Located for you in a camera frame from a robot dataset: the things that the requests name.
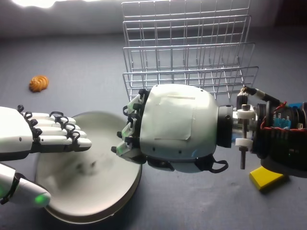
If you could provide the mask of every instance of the orange cookie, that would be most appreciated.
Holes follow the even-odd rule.
[[[44,75],[37,75],[30,81],[29,88],[32,92],[41,92],[45,90],[49,84],[49,80]]]

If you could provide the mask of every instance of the yellow block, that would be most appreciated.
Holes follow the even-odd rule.
[[[284,175],[271,172],[261,166],[260,168],[251,171],[249,177],[255,186],[260,190],[274,183],[275,181],[280,180],[284,177]]]

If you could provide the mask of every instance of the gray wall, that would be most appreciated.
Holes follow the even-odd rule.
[[[248,0],[233,0],[242,4]],[[282,0],[252,0],[250,14],[252,26],[272,26]],[[62,1],[53,7],[21,7],[11,0],[0,0],[0,37],[36,35],[107,34],[122,32],[122,0],[94,2]],[[188,0],[195,9],[200,0]],[[218,0],[220,7],[230,5],[230,0]],[[205,1],[206,6],[215,0]]]

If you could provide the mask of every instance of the wire dish rack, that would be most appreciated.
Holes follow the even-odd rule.
[[[129,100],[157,84],[187,84],[215,98],[252,86],[255,44],[247,43],[250,1],[124,2],[123,74]]]

